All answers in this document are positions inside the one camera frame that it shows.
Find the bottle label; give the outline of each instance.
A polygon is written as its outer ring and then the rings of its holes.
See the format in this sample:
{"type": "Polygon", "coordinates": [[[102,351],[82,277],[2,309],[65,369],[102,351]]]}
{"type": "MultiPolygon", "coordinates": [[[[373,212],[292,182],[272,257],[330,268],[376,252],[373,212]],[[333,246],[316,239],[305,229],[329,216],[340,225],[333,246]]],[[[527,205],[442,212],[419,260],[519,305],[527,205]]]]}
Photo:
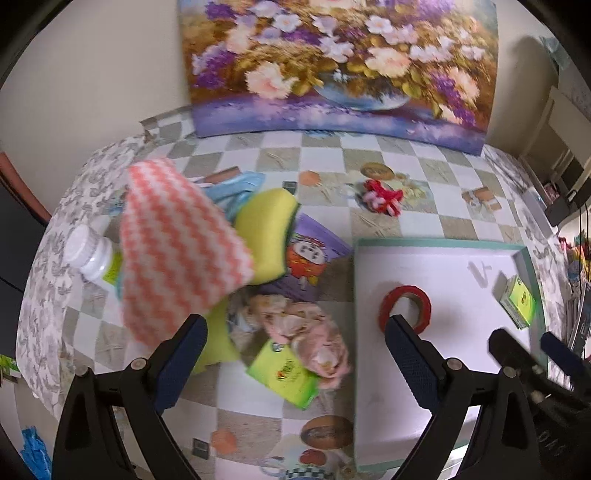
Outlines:
{"type": "Polygon", "coordinates": [[[119,270],[121,270],[121,263],[123,261],[123,256],[119,250],[115,250],[113,252],[113,260],[107,269],[107,273],[103,275],[103,280],[111,285],[115,285],[117,283],[117,277],[119,277],[119,270]]]}

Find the white tray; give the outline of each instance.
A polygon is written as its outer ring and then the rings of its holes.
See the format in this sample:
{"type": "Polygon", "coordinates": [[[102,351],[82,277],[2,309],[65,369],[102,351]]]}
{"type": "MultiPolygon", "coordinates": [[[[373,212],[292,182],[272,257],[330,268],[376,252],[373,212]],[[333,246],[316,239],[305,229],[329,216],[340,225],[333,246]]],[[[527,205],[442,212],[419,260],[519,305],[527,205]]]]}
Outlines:
{"type": "MultiPolygon", "coordinates": [[[[355,460],[360,471],[400,466],[431,418],[428,410],[417,405],[378,326],[382,299],[399,285],[415,285],[429,296],[431,324],[420,336],[443,358],[457,357],[471,370],[498,372],[498,364],[488,353],[488,337],[504,327],[527,349],[531,346],[543,365],[547,362],[539,349],[545,331],[540,291],[523,245],[446,239],[359,240],[355,251],[355,460]],[[476,266],[484,277],[483,262],[490,266],[484,288],[471,272],[476,266]],[[538,307],[536,319],[526,330],[515,327],[497,300],[506,279],[515,274],[530,289],[538,307]]],[[[456,446],[469,440],[478,410],[468,410],[456,446]]]]}

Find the red tape roll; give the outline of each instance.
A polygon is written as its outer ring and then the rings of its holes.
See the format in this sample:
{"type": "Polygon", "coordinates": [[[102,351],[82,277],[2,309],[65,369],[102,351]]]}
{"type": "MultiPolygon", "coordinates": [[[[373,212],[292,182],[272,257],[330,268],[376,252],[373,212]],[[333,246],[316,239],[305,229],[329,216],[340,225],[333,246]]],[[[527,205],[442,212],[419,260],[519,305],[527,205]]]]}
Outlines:
{"type": "Polygon", "coordinates": [[[418,323],[413,327],[414,332],[418,335],[431,322],[431,300],[429,300],[425,292],[414,285],[397,287],[384,297],[379,307],[379,327],[382,332],[385,332],[386,322],[390,318],[390,312],[396,302],[402,297],[411,299],[418,306],[418,323]]]}

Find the floral painting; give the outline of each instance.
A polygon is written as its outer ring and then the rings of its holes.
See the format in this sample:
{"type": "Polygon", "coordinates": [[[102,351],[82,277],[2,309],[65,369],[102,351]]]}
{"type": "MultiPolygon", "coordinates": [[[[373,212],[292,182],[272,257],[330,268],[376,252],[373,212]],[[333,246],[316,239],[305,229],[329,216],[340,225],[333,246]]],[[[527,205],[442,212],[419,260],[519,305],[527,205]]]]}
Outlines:
{"type": "Polygon", "coordinates": [[[200,137],[320,129],[479,154],[495,91],[491,0],[180,0],[200,137]]]}

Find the patterned tablecloth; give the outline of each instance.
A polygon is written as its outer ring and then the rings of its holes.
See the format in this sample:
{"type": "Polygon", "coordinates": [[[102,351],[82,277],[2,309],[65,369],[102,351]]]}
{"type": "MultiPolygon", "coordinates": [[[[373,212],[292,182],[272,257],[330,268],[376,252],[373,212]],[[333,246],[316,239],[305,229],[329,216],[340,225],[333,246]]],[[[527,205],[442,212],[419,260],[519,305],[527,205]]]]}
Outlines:
{"type": "MultiPolygon", "coordinates": [[[[238,165],[242,171],[264,172],[264,189],[297,183],[299,172],[316,171],[318,186],[295,185],[301,211],[348,242],[372,236],[425,236],[524,243],[542,287],[547,327],[564,335],[564,299],[570,295],[565,260],[557,240],[543,238],[521,200],[530,183],[509,155],[487,146],[474,157],[374,135],[279,131],[198,139],[185,109],[143,124],[144,136],[105,147],[83,166],[51,219],[27,282],[17,362],[34,393],[56,417],[76,366],[108,372],[142,355],[141,345],[123,327],[114,292],[83,282],[63,262],[63,247],[79,222],[92,222],[118,239],[113,211],[125,186],[125,169],[143,158],[172,158],[187,177],[238,165]],[[397,173],[391,184],[405,191],[399,218],[368,212],[344,191],[346,184],[363,179],[360,170],[367,162],[385,164],[397,173]],[[493,192],[501,210],[491,213],[462,199],[462,191],[480,186],[493,192]]],[[[354,359],[352,261],[335,262],[324,275],[320,305],[337,321],[354,359]]],[[[550,375],[559,379],[553,365],[550,375]]],[[[248,480],[268,478],[258,466],[261,459],[287,448],[284,444],[299,438],[309,420],[326,413],[353,420],[353,407],[353,375],[333,398],[316,399],[301,411],[247,376],[243,363],[233,362],[192,376],[164,419],[204,480],[248,480]],[[223,428],[237,437],[238,450],[223,455],[211,448],[208,459],[202,458],[208,456],[204,451],[211,433],[223,428]],[[193,446],[197,455],[191,454],[193,446]]],[[[339,462],[347,463],[350,446],[338,453],[339,462]]],[[[345,469],[343,477],[355,474],[345,469]]]]}

